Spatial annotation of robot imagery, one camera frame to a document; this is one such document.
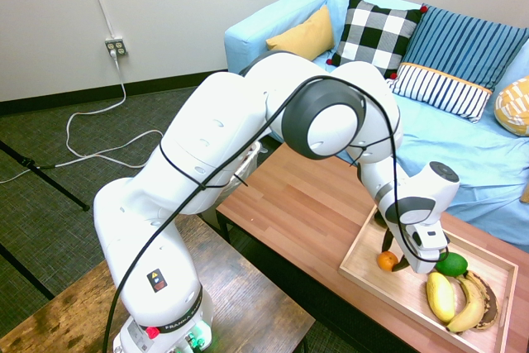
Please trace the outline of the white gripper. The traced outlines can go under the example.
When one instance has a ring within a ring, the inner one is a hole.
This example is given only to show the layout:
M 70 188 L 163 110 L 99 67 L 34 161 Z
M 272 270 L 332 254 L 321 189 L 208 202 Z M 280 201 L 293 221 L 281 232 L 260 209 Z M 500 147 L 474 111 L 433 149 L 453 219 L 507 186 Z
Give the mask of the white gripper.
M 448 241 L 440 222 L 426 224 L 401 224 L 401 242 L 403 249 L 401 260 L 393 265 L 391 271 L 398 272 L 409 265 L 418 274 L 427 274 L 435 267 L 440 259 L 441 252 L 447 247 Z M 390 251 L 394 235 L 387 228 L 384 233 L 382 252 Z

